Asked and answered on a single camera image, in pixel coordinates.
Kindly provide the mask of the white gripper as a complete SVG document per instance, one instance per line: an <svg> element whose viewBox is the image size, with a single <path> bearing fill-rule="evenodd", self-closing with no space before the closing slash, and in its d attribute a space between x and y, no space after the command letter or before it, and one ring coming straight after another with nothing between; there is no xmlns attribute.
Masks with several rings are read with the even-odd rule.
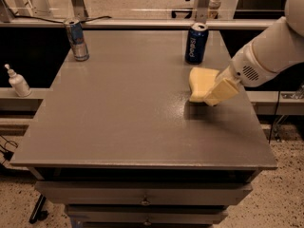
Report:
<svg viewBox="0 0 304 228"><path fill-rule="evenodd" d="M240 82L247 87L258 87L277 75L277 72L260 64L252 44L248 43L231 59L230 66L216 77L214 85L204 97L204 102L210 106L217 105L239 94Z"/></svg>

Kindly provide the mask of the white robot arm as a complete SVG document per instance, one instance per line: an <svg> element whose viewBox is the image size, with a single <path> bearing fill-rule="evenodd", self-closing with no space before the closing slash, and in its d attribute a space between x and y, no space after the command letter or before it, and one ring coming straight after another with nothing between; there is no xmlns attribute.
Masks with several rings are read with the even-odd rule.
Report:
<svg viewBox="0 0 304 228"><path fill-rule="evenodd" d="M286 0L284 15L235 54L203 101L217 105L239 94L241 86L261 86L303 62L304 0Z"/></svg>

